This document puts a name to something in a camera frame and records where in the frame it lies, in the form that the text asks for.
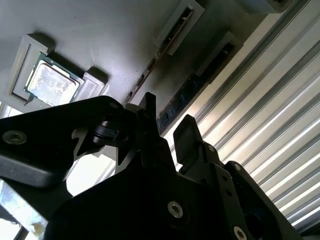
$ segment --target screw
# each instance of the screw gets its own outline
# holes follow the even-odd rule
[[[211,152],[214,152],[214,151],[215,151],[215,148],[214,148],[213,146],[208,145],[208,147],[209,147],[209,150],[210,150]]]
[[[234,235],[238,240],[247,240],[247,236],[245,232],[238,226],[233,227]]]
[[[182,218],[184,211],[176,201],[170,201],[167,205],[169,213],[177,219]]]
[[[241,170],[241,167],[238,164],[234,164],[235,169],[237,169],[238,171]]]
[[[117,109],[118,108],[118,105],[115,104],[114,102],[110,102],[109,105],[114,108],[114,109]]]
[[[27,141],[27,135],[22,131],[11,130],[2,135],[2,140],[7,144],[21,145]]]

